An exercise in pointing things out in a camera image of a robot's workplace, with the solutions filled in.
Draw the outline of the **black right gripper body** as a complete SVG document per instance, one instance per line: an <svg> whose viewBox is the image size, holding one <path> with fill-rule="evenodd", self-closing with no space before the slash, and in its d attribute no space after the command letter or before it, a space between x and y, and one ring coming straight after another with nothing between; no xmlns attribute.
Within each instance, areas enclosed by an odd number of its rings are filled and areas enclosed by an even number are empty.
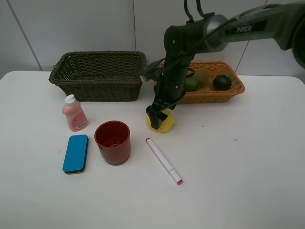
<svg viewBox="0 0 305 229"><path fill-rule="evenodd" d="M139 71L141 80L154 80L157 82L152 104L167 109L169 104L177 104L185 94L184 82L194 54L173 57L169 54L165 58L154 61Z"/></svg>

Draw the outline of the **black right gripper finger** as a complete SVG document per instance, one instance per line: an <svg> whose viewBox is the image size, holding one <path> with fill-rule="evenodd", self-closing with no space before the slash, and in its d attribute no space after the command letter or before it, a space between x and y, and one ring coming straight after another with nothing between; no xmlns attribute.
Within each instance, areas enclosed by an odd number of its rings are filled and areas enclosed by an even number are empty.
<svg viewBox="0 0 305 229"><path fill-rule="evenodd" d="M146 108L146 114L149 117L151 127L155 130L158 130L161 124L168 117L167 114L163 113L161 106L152 104Z"/></svg>
<svg viewBox="0 0 305 229"><path fill-rule="evenodd" d="M174 110L177 104L169 104L167 105L167 109Z"/></svg>

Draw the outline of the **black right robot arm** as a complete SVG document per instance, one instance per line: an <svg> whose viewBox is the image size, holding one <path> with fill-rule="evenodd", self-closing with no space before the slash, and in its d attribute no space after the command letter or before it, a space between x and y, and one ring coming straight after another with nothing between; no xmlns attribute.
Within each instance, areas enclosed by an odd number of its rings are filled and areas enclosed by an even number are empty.
<svg viewBox="0 0 305 229"><path fill-rule="evenodd" d="M295 60L305 64L305 3L268 4L230 19L202 13L183 26L171 26L164 34L166 56L139 72L141 79L154 80L155 98L146 108L151 127L158 130L166 120L166 109L174 109L185 94L183 84L189 65L199 53L222 51L230 42L275 39L280 49L292 50Z"/></svg>

